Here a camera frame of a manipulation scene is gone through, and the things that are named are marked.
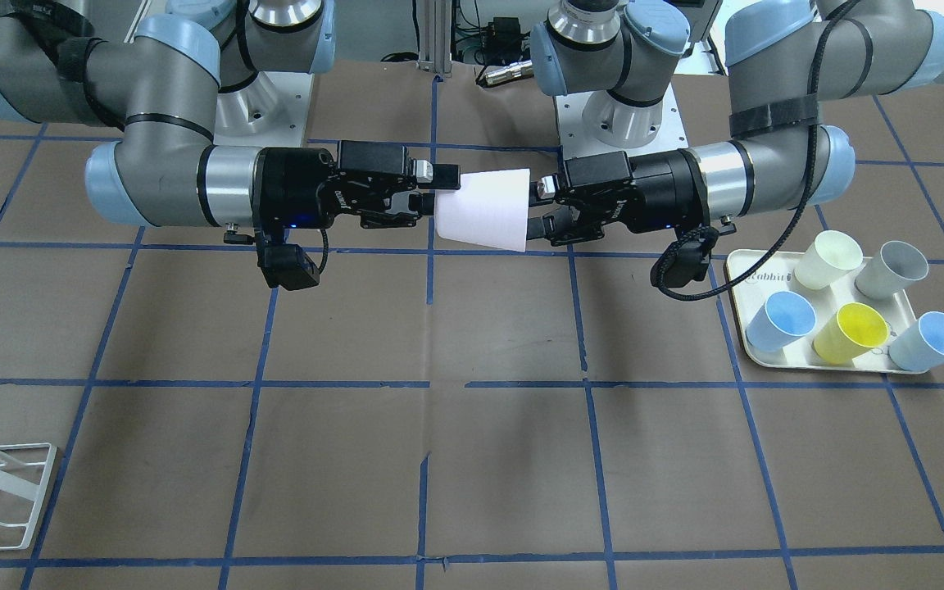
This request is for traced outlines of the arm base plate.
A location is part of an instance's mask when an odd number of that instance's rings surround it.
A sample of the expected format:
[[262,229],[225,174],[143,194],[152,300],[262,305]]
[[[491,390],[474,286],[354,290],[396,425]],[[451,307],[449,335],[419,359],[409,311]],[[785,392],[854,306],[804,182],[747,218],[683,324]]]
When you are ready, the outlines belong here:
[[627,157],[687,148],[687,134],[674,90],[639,108],[616,101],[607,91],[555,97],[562,160],[625,151]]
[[260,72],[247,87],[218,94],[215,143],[301,147],[314,81],[303,72]]

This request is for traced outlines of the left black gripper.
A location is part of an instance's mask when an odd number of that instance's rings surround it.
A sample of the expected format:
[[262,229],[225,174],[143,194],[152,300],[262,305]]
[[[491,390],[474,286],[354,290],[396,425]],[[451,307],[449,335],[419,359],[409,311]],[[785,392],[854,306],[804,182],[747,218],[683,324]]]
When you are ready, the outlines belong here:
[[706,190],[688,150],[627,157],[625,151],[569,158],[557,175],[529,184],[529,205],[558,202],[550,216],[529,218],[527,240],[553,246],[603,238],[603,225],[632,233],[696,228],[706,217]]

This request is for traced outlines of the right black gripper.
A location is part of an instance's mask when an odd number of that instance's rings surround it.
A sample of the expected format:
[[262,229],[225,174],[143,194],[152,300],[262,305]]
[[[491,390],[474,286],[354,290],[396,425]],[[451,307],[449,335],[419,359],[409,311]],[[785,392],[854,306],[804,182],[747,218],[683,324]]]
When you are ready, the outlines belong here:
[[435,194],[461,189],[456,164],[408,157],[401,145],[343,141],[321,148],[266,147],[258,156],[258,228],[325,230],[336,216],[359,216],[365,229],[411,227],[434,216]]

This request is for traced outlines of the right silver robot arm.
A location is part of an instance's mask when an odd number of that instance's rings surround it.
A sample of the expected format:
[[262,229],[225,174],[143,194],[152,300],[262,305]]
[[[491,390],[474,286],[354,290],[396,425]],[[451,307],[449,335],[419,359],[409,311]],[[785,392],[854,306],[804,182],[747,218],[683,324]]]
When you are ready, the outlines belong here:
[[329,71],[334,52],[330,1],[198,1],[146,16],[129,43],[95,36],[76,3],[0,1],[0,119],[123,132],[85,166],[88,198],[112,223],[240,225],[270,243],[336,216],[411,227],[432,213],[432,190],[460,186],[457,166],[372,142],[336,157],[216,142],[222,93],[262,72]]

